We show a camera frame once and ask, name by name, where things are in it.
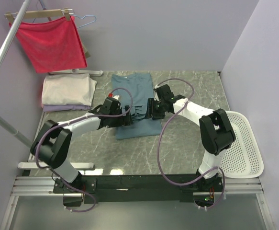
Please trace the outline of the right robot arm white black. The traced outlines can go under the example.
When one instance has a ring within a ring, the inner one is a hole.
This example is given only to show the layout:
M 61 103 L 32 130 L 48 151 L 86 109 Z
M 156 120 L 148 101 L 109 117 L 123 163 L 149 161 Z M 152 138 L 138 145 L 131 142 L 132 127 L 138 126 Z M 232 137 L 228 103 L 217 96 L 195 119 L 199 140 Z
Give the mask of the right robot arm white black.
M 220 167 L 226 151 L 236 140 L 235 132 L 224 109 L 212 110 L 191 102 L 190 98 L 174 95 L 166 84 L 155 88 L 156 97 L 148 98 L 146 118 L 160 120 L 166 113 L 172 117 L 180 115 L 200 128 L 201 142 L 204 147 L 202 163 L 197 170 L 197 177 L 185 183 L 170 180 L 160 169 L 163 178 L 175 186 L 196 184 L 201 191 L 207 191 L 213 186 L 223 170 Z

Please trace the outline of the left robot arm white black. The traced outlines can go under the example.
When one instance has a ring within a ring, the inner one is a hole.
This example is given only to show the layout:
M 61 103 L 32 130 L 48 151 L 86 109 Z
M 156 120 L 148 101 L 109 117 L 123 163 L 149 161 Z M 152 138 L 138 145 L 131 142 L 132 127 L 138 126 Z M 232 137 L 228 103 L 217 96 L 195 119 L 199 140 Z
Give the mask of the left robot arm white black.
M 82 174 L 67 159 L 72 138 L 104 127 L 131 125 L 131 108 L 132 105 L 122 106 L 118 99 L 107 97 L 103 104 L 80 117 L 65 122 L 46 121 L 30 149 L 36 166 L 59 176 L 70 192 L 79 191 Z

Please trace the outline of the blue t shirt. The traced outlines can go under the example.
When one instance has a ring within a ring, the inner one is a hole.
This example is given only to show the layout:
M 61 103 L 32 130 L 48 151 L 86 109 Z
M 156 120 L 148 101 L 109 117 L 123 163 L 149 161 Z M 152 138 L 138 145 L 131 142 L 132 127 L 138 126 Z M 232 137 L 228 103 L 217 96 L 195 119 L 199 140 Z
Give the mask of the blue t shirt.
M 152 78 L 149 73 L 132 73 L 127 76 L 112 74 L 114 95 L 119 95 L 121 106 L 131 107 L 133 124 L 116 128 L 116 139 L 128 139 L 160 135 L 162 125 L 159 120 L 145 119 L 147 101 L 154 97 Z

